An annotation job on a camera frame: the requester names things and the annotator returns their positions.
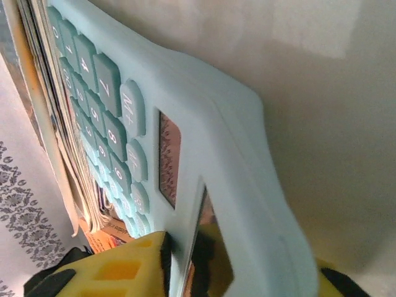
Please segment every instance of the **calculator display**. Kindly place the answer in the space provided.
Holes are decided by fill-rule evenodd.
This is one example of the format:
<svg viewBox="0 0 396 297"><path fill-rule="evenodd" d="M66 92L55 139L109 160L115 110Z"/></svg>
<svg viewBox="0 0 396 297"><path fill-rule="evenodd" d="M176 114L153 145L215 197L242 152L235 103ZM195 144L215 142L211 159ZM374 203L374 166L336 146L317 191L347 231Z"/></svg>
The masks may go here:
<svg viewBox="0 0 396 297"><path fill-rule="evenodd" d="M210 296L209 292L222 296L232 281L230 260L205 188L183 297Z"/></svg>
<svg viewBox="0 0 396 297"><path fill-rule="evenodd" d="M178 126L160 113L160 191L173 208L176 205L180 143Z"/></svg>

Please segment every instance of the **calculator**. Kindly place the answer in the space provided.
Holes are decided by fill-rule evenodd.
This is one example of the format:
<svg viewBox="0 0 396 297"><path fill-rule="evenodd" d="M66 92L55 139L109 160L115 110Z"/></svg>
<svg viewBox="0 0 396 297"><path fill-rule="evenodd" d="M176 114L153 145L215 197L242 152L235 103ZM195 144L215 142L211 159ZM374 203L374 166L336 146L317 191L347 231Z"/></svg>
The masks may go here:
<svg viewBox="0 0 396 297"><path fill-rule="evenodd" d="M315 296L316 265L278 182L260 98L86 0L50 0L47 13L92 176L132 237L171 235L169 295L194 296L224 274L223 296ZM205 234L222 242L229 273L199 268L215 246Z"/></svg>

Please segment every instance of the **calculator screen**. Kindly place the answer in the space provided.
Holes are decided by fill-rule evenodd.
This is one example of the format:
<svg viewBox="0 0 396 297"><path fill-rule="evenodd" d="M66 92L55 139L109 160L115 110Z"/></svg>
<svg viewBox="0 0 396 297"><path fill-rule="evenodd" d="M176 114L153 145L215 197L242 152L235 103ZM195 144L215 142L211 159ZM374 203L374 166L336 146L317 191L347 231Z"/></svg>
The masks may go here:
<svg viewBox="0 0 396 297"><path fill-rule="evenodd" d="M205 188L183 297L223 296L233 278L222 234Z"/></svg>
<svg viewBox="0 0 396 297"><path fill-rule="evenodd" d="M180 143L178 126L160 113L160 191L173 208L178 186Z"/></svg>

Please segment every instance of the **white wall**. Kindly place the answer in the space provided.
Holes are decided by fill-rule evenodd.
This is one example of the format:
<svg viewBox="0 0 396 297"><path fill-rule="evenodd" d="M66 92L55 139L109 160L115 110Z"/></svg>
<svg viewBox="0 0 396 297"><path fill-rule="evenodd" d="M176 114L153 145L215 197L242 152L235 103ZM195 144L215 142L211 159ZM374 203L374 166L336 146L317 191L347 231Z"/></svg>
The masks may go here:
<svg viewBox="0 0 396 297"><path fill-rule="evenodd" d="M396 1L92 2L257 91L316 254L396 295Z"/></svg>

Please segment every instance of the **calculator frame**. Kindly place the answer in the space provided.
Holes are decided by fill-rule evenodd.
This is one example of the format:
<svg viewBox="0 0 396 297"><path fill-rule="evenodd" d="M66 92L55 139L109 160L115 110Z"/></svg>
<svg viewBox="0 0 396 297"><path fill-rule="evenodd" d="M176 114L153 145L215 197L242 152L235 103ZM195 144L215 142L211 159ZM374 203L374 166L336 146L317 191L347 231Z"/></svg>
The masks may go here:
<svg viewBox="0 0 396 297"><path fill-rule="evenodd" d="M278 182L260 98L212 66L146 40L86 0L48 5L118 65L122 84L132 79L142 92L146 135L136 138L147 157L148 181L142 184L152 231L166 230L174 241L170 296L183 292L204 187L235 276L225 296L314 296L316 265ZM159 190L160 111L181 132L175 209Z"/></svg>

